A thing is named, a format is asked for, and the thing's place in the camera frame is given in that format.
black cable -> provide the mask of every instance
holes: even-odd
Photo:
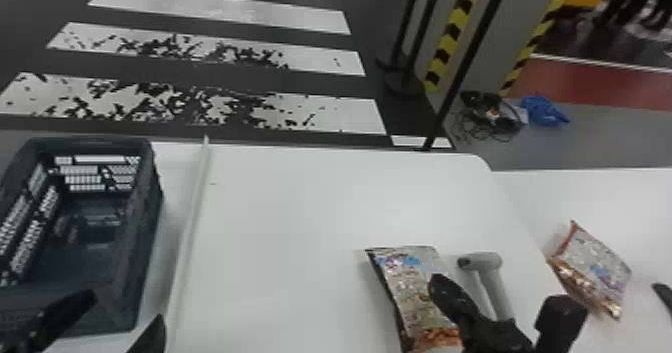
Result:
[[[502,101],[501,105],[506,106],[513,113],[515,117],[514,121],[516,122],[517,127],[516,130],[511,132],[502,132],[501,130],[497,129],[497,126],[494,126],[485,119],[476,121],[474,120],[475,116],[473,110],[465,107],[459,113],[449,113],[450,115],[454,116],[450,133],[458,141],[469,142],[470,139],[478,141],[493,139],[501,143],[510,142],[513,137],[516,136],[518,132],[520,132],[520,129],[523,127],[523,122],[520,118],[520,115],[516,109],[511,106],[511,104],[506,101]]]

black metal pole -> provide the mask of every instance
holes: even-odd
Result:
[[[394,40],[392,45],[392,52],[390,53],[389,59],[384,59],[386,56],[379,56],[377,63],[380,67],[385,69],[399,69],[399,56],[401,55],[401,47],[404,44],[404,39],[406,38],[406,32],[408,32],[408,24],[411,22],[411,14],[413,13],[413,7],[415,7],[416,0],[407,0],[406,8],[404,8],[404,16],[401,18],[401,26],[399,27],[399,32],[397,33],[397,38]]]
[[[413,39],[411,52],[408,55],[408,60],[401,72],[388,73],[385,75],[385,85],[396,96],[404,98],[412,98],[422,95],[424,92],[424,85],[415,77],[415,62],[418,60],[420,54],[420,47],[427,34],[427,27],[429,20],[432,18],[436,2],[438,0],[427,0],[425,9],[422,12],[418,31]]]
[[[476,33],[474,34],[474,37],[472,38],[471,43],[467,48],[467,52],[464,54],[464,58],[462,58],[462,62],[460,63],[457,72],[455,73],[455,78],[453,79],[453,82],[450,84],[450,88],[448,89],[446,99],[443,101],[441,109],[439,109],[439,113],[436,117],[436,120],[432,125],[432,130],[429,132],[429,135],[427,135],[427,140],[425,141],[425,144],[423,144],[421,151],[429,152],[432,149],[434,140],[436,140],[436,135],[443,126],[443,121],[446,119],[448,112],[450,112],[450,108],[453,105],[453,101],[455,100],[455,98],[457,98],[457,94],[459,93],[460,88],[462,87],[464,78],[467,76],[469,68],[471,67],[471,64],[474,62],[476,53],[478,52],[478,49],[481,47],[481,43],[483,42],[483,38],[485,38],[488,29],[490,29],[490,24],[492,24],[492,20],[495,18],[495,14],[497,13],[497,10],[499,9],[501,3],[502,0],[490,0],[490,2],[488,2],[488,6],[485,8],[485,12],[483,13],[483,18],[478,23]]]
[[[411,48],[411,53],[408,56],[408,63],[406,64],[406,69],[404,70],[404,78],[401,82],[402,85],[406,85],[409,78],[413,75],[415,62],[418,60],[418,54],[420,54],[422,41],[425,39],[425,34],[427,34],[427,27],[429,26],[429,20],[432,18],[432,14],[434,13],[436,1],[437,0],[427,0],[427,6],[425,7],[425,11],[422,13],[420,26],[418,26],[418,33],[415,35],[413,47]]]

white table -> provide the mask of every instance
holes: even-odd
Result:
[[[500,253],[533,339],[541,303],[562,292],[475,156],[213,146],[169,351],[398,352],[363,249],[409,244],[433,245],[453,266],[462,253]]]
[[[672,169],[502,172],[496,177],[544,252],[552,251],[574,219],[633,270],[621,321],[591,315],[572,352],[669,350],[672,320],[650,285],[672,286]]]
[[[155,142],[153,147],[164,202],[137,327],[129,333],[59,340],[47,350],[48,353],[123,353],[131,347],[157,313],[165,312],[177,261],[179,239],[190,205],[199,146]]]

foil snack package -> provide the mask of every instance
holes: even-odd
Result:
[[[394,303],[404,353],[461,346],[457,326],[441,313],[427,292],[432,274],[446,272],[436,249],[370,248],[366,254]]]
[[[585,302],[620,319],[625,286],[632,276],[630,267],[575,221],[571,224],[569,235],[549,264],[560,280]]]

floor marking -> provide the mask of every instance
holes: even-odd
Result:
[[[255,0],[91,0],[90,6],[133,12],[350,34],[341,11]]]
[[[653,72],[658,74],[672,74],[672,69],[664,67],[649,67],[649,66],[637,66],[625,63],[615,63],[615,62],[604,62],[596,61],[592,59],[581,59],[573,57],[562,57],[558,55],[548,55],[548,54],[532,54],[533,59],[543,59],[547,61],[557,61],[557,62],[566,62],[566,63],[576,63],[576,64],[585,64],[590,66],[602,66],[610,68],[619,68],[623,70],[630,71],[643,71],[643,72]]]
[[[376,102],[371,99],[27,72],[20,73],[0,94],[0,114],[386,134]]]
[[[424,136],[403,136],[403,135],[390,135],[392,138],[392,143],[395,147],[422,147],[427,140]],[[453,148],[450,144],[450,140],[447,138],[436,138],[432,148]]]
[[[356,51],[68,23],[47,48],[365,76]]]

